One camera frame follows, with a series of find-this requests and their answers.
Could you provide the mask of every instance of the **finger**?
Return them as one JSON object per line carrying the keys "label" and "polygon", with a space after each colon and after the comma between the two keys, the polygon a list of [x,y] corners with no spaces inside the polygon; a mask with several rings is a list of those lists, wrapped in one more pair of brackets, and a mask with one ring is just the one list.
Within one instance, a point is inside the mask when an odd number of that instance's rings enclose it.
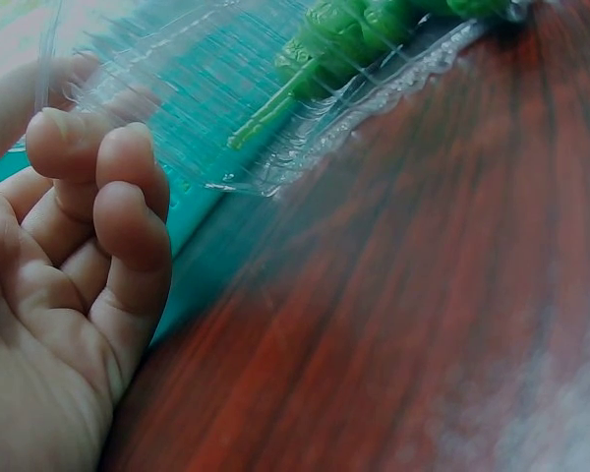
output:
{"label": "finger", "polygon": [[107,283],[111,257],[105,253],[96,238],[90,238],[61,266],[72,280],[83,303],[83,313],[88,313],[94,300]]}
{"label": "finger", "polygon": [[93,182],[98,148],[112,129],[102,115],[45,108],[27,128],[30,165],[51,179]]}
{"label": "finger", "polygon": [[72,184],[67,189],[71,198],[63,200],[57,192],[61,185],[56,182],[22,221],[22,229],[56,267],[93,236],[91,208],[97,193],[95,184]]}
{"label": "finger", "polygon": [[166,220],[170,199],[168,181],[155,162],[152,136],[144,124],[132,123],[114,130],[100,146],[96,185],[102,188],[114,181],[140,187],[148,207]]}
{"label": "finger", "polygon": [[110,181],[125,181],[143,189],[147,204],[165,214],[168,187],[163,173],[155,171],[148,130],[142,125],[121,128],[107,135],[98,152],[97,167],[104,178],[93,183],[55,181],[54,188],[42,197],[22,222],[22,227],[37,242],[55,266],[60,266],[92,236],[92,208],[98,188]]}
{"label": "finger", "polygon": [[27,167],[0,183],[0,197],[9,203],[18,223],[22,223],[51,188],[52,180],[39,175],[32,167]]}
{"label": "finger", "polygon": [[[98,63],[91,56],[78,55],[57,59],[52,63],[50,106],[69,108],[69,97],[63,94],[66,85],[86,80]],[[38,64],[20,67],[0,79],[0,157],[25,132],[33,110]]]}
{"label": "finger", "polygon": [[153,100],[154,95],[146,90],[141,93],[125,90],[100,113],[67,113],[45,108],[30,120],[27,128],[31,166],[52,179],[93,181],[96,156],[103,138],[130,121],[146,121],[155,110]]}
{"label": "finger", "polygon": [[94,226],[101,247],[113,259],[90,320],[112,346],[126,386],[166,302],[170,242],[164,223],[147,207],[140,188],[124,182],[100,190]]}

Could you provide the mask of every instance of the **skin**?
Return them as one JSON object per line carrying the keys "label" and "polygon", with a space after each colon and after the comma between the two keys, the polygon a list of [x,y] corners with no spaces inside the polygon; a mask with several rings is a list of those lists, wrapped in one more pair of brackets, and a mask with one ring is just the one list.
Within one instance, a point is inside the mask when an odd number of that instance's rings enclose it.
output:
{"label": "skin", "polygon": [[144,125],[32,117],[35,75],[0,80],[0,156],[26,131],[32,165],[0,184],[0,470],[88,471],[166,301],[168,187]]}

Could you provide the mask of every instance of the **wooden table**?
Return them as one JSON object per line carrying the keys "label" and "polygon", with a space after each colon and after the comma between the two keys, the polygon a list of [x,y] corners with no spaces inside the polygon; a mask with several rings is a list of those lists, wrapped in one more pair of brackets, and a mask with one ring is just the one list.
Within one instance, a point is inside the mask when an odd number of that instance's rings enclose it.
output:
{"label": "wooden table", "polygon": [[590,471],[590,0],[358,136],[201,229],[214,302],[147,359],[104,470]]}

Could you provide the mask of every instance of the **fingernail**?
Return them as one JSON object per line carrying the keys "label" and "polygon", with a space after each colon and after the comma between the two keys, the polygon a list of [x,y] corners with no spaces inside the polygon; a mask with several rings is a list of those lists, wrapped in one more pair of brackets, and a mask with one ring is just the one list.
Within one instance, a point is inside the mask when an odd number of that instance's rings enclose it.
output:
{"label": "fingernail", "polygon": [[41,113],[57,125],[64,143],[82,137],[85,124],[78,116],[57,110],[56,108],[43,108]]}
{"label": "fingernail", "polygon": [[144,136],[148,140],[148,145],[150,146],[150,148],[153,149],[153,134],[150,132],[150,129],[147,125],[140,122],[129,123],[127,125],[127,128]]}

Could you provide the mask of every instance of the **wood grain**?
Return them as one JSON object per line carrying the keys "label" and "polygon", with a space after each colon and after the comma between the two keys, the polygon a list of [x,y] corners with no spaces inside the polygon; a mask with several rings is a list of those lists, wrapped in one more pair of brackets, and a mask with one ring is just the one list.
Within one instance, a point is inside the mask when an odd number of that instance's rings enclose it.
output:
{"label": "wood grain", "polygon": [[281,198],[228,198],[213,302],[103,470],[590,471],[590,0],[496,34]]}

